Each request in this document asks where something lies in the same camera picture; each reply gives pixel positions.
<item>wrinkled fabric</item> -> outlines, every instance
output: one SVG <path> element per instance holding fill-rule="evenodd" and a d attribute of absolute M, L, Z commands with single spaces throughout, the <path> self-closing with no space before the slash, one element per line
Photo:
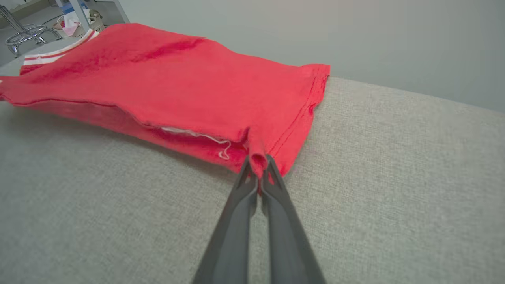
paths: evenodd
<path fill-rule="evenodd" d="M 288 66 L 198 36 L 121 24 L 0 76 L 0 99 L 125 133 L 238 172 L 285 175 L 330 67 Z"/>

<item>white thread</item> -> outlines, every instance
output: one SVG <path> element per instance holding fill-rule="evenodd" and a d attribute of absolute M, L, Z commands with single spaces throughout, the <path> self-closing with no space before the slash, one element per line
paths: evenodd
<path fill-rule="evenodd" d="M 217 140 L 213 137 L 210 137 L 208 135 L 205 135 L 205 134 L 200 134 L 200 133 L 196 133 L 194 131 L 191 131 L 191 130 L 186 130 L 186 129 L 179 129 L 179 128 L 174 128 L 174 127 L 162 127 L 161 128 L 162 130 L 164 131 L 168 131 L 168 132 L 171 132 L 171 133 L 176 133 L 176 134 L 179 134 L 179 133 L 187 133 L 193 137 L 206 137 L 206 138 L 209 138 L 210 140 L 216 142 L 216 143 L 219 143 L 219 144 L 224 144 L 224 143 L 228 143 L 228 146 L 222 150 L 221 152 L 218 153 L 218 156 L 219 158 L 221 159 L 224 159 L 224 160 L 229 160 L 230 159 L 230 156 L 228 156 L 228 154 L 226 153 L 226 151 L 228 151 L 228 149 L 231 147 L 231 142 L 230 140 Z"/>

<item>red fabric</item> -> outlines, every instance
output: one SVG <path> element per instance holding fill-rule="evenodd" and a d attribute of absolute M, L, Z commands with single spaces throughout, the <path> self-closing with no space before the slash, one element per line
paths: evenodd
<path fill-rule="evenodd" d="M 0 76 L 0 98 L 99 125 L 238 172 L 261 176 L 272 155 L 292 166 L 330 67 L 287 66 L 219 43 L 139 24 L 114 25 L 52 63 Z M 173 127 L 229 140 L 172 133 Z"/>

